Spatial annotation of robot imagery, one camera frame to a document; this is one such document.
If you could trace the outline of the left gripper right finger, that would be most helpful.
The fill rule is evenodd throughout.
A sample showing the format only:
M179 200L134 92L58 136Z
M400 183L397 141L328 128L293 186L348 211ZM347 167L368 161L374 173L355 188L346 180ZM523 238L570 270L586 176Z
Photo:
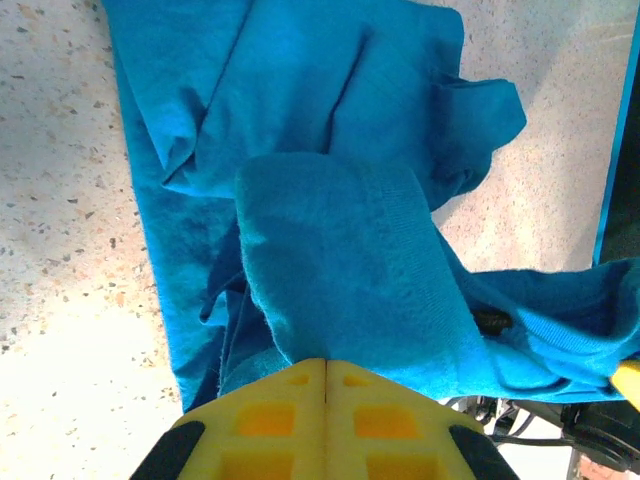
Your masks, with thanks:
M516 479L483 426L346 361L326 364L328 479Z

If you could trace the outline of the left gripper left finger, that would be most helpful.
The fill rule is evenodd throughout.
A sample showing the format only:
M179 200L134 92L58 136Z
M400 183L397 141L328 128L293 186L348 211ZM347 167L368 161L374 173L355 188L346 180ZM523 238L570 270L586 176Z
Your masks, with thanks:
M184 414L133 479L323 479L326 362L302 361Z

